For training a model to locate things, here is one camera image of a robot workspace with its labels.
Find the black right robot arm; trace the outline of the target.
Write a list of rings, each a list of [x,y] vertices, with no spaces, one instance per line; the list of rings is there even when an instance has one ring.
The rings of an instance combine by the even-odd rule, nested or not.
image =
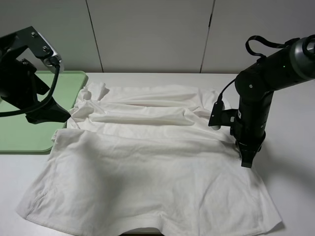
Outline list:
[[[265,126],[273,94],[315,78],[315,36],[292,39],[279,51],[258,56],[235,79],[239,107],[230,133],[236,139],[242,167],[251,168],[266,137]]]

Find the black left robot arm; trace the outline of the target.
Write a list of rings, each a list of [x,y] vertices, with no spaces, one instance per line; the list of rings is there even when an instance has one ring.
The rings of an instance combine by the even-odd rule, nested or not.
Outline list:
[[[0,39],[0,98],[17,108],[1,112],[0,116],[26,115],[29,123],[64,123],[70,118],[67,110],[53,98],[61,72],[61,62],[56,56],[48,58],[55,70],[51,86],[47,86],[35,73],[36,67],[27,59],[17,60],[29,45],[16,34]]]

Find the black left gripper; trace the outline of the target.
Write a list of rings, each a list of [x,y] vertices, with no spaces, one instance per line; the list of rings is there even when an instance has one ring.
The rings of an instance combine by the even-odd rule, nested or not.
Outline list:
[[[54,98],[36,110],[39,103],[37,96],[49,91],[49,87],[35,74],[36,71],[36,67],[26,59],[0,61],[0,98],[17,108],[16,111],[1,112],[1,115],[16,116],[27,113],[26,119],[31,124],[65,123],[71,115]]]

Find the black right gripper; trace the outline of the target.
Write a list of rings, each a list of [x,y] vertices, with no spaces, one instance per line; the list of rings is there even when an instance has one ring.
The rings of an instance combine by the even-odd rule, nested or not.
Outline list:
[[[251,168],[256,154],[261,150],[266,121],[267,99],[250,101],[240,98],[231,133],[239,144],[242,167]]]

